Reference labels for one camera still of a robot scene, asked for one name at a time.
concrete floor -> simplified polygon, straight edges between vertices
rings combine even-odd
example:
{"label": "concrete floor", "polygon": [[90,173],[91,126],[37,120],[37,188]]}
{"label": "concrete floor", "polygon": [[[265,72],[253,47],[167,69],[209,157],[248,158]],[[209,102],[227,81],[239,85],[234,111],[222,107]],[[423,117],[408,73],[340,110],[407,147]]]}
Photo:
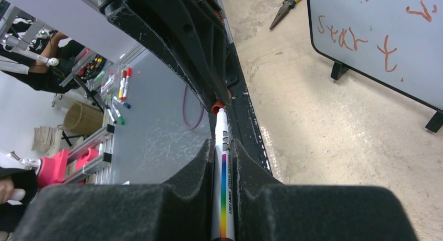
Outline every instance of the concrete floor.
{"label": "concrete floor", "polygon": [[306,0],[269,32],[281,1],[223,0],[274,176],[389,188],[421,240],[443,239],[443,129],[424,128],[434,111],[352,71],[331,80]]}

woven basket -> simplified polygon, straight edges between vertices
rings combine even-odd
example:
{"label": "woven basket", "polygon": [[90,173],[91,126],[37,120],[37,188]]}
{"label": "woven basket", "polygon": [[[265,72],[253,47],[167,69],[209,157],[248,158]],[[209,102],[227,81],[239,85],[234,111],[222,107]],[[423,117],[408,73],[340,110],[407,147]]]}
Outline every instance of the woven basket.
{"label": "woven basket", "polygon": [[63,127],[78,134],[92,135],[103,123],[103,114],[93,106],[76,102],[66,113]]}

pliers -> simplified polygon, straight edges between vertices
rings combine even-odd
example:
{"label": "pliers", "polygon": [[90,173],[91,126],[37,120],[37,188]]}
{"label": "pliers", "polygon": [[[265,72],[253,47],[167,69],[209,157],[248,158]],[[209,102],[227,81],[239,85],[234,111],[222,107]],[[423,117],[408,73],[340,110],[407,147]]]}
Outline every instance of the pliers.
{"label": "pliers", "polygon": [[283,6],[278,10],[277,15],[274,18],[269,30],[272,30],[277,24],[289,13],[291,9],[295,7],[300,0],[284,0]]}

whiteboard frame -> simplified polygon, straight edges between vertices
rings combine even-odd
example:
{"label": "whiteboard frame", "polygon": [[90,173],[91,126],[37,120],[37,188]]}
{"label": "whiteboard frame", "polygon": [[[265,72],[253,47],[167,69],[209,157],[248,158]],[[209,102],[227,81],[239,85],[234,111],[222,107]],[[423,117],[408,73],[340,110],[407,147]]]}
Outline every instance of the whiteboard frame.
{"label": "whiteboard frame", "polygon": [[356,68],[354,68],[354,67],[352,67],[352,66],[349,66],[349,65],[347,65],[347,64],[344,64],[344,63],[342,63],[341,61],[339,61],[339,60],[333,58],[332,56],[329,56],[329,55],[327,55],[327,54],[321,52],[319,49],[317,49],[316,46],[315,46],[315,44],[314,44],[313,28],[312,28],[312,19],[311,19],[311,5],[310,5],[310,3],[311,3],[311,1],[310,1],[310,0],[307,0],[307,5],[308,5],[308,20],[309,20],[309,33],[310,33],[310,37],[311,37],[311,45],[312,45],[312,47],[314,48],[314,50],[315,50],[317,53],[319,53],[320,55],[322,55],[322,56],[324,56],[324,57],[330,59],[331,61],[334,61],[334,62],[336,62],[336,63],[340,63],[340,64],[342,64],[343,66],[346,66],[347,68],[349,68],[350,70],[353,70],[353,71],[357,72],[358,74],[361,74],[361,75],[363,75],[363,76],[365,76],[365,77],[368,77],[369,79],[371,79],[371,80],[373,80],[373,81],[375,81],[375,82],[377,82],[377,83],[379,83],[379,84],[381,84],[381,85],[383,85],[383,86],[385,86],[385,87],[388,87],[388,88],[390,88],[390,89],[392,89],[392,90],[394,90],[394,91],[396,91],[396,92],[398,92],[398,93],[400,93],[400,94],[402,94],[402,95],[404,95],[404,96],[406,96],[406,97],[409,97],[409,98],[411,98],[411,99],[413,99],[413,100],[415,100],[415,101],[417,101],[417,102],[419,102],[419,103],[421,103],[421,104],[423,104],[423,105],[425,105],[425,106],[428,106],[428,107],[430,107],[430,108],[436,110],[437,113],[443,113],[443,110],[442,110],[442,109],[439,109],[439,108],[437,108],[437,107],[435,107],[435,106],[433,106],[433,105],[431,105],[431,104],[429,104],[429,103],[427,103],[427,102],[425,102],[425,101],[423,101],[423,100],[421,100],[421,99],[419,99],[419,98],[417,98],[417,97],[415,97],[415,96],[413,96],[413,95],[411,95],[411,94],[409,94],[409,93],[406,93],[406,92],[404,92],[404,91],[402,91],[402,90],[400,90],[400,89],[398,89],[398,88],[395,88],[395,87],[393,87],[393,86],[391,86],[391,85],[389,85],[389,84],[387,84],[387,83],[385,83],[385,82],[383,82],[383,81],[381,81],[381,80],[379,80],[379,79],[377,79],[377,78],[375,78],[375,77],[373,77],[373,76],[370,76],[370,75],[364,73],[363,71],[360,71],[360,70],[358,70],[358,69],[356,69]]}

black whiteboard stand foot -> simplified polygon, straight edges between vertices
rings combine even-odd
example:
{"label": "black whiteboard stand foot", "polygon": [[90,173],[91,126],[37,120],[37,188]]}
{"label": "black whiteboard stand foot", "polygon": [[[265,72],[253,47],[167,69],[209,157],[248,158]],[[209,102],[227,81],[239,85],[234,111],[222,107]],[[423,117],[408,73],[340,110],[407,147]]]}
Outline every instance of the black whiteboard stand foot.
{"label": "black whiteboard stand foot", "polygon": [[430,119],[426,128],[430,131],[437,133],[437,131],[443,126],[443,111],[437,110],[435,115]]}
{"label": "black whiteboard stand foot", "polygon": [[348,71],[348,67],[341,62],[334,62],[332,66],[331,78],[334,80],[340,79],[344,73]]}

